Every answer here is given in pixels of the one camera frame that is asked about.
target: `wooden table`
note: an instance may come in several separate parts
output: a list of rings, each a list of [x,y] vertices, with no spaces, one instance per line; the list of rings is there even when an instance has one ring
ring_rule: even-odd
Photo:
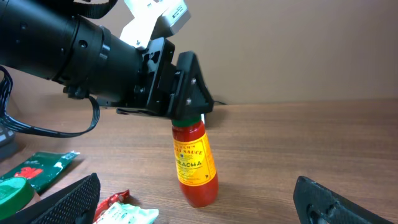
[[[62,131],[85,129],[90,111],[21,120]],[[130,189],[135,204],[160,210],[156,223],[298,223],[293,203],[305,175],[398,222],[398,100],[216,106],[208,136],[218,168],[217,201],[190,207],[178,187],[170,121],[104,110],[98,126],[72,139],[19,134],[22,151],[0,175],[34,152],[81,154],[44,197],[96,172],[101,199]]]

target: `yellow label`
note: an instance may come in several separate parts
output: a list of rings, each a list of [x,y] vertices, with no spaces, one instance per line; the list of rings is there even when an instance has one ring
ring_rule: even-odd
[[[200,139],[190,142],[174,139],[174,154],[177,176],[181,183],[200,186],[216,175],[216,165],[206,133]]]

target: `black cord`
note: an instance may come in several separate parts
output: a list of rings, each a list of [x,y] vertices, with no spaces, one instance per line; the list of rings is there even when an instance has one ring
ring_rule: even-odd
[[[219,104],[221,104],[221,105],[228,105],[227,103],[224,103],[224,102],[221,102],[221,101],[214,101],[215,103],[219,103]]]
[[[100,120],[100,106],[92,96],[89,96],[88,99],[93,105],[93,119],[91,120],[91,124],[86,131],[82,131],[79,133],[64,133],[45,128],[38,128],[20,122],[7,114],[7,103],[12,90],[12,78],[8,73],[8,71],[3,66],[0,66],[0,71],[4,72],[4,78],[0,83],[0,123],[4,127],[12,131],[25,133],[25,134],[53,137],[53,138],[72,138],[72,137],[81,136],[82,134],[91,131],[92,129],[95,128],[98,121]]]

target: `green bottle cap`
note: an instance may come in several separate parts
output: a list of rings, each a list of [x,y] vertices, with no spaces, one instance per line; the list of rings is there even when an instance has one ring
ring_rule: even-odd
[[[35,190],[25,177],[12,177],[0,183],[0,220],[17,213],[33,198]]]
[[[201,121],[201,116],[195,116],[191,119],[184,119],[184,120],[172,120],[172,124],[176,127],[184,128],[191,125],[196,124],[197,122]]]

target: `sriracha bottle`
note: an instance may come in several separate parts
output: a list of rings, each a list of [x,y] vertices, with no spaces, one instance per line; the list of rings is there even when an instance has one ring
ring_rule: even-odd
[[[218,193],[217,170],[201,117],[173,120],[174,154],[180,188],[193,207],[213,203]]]

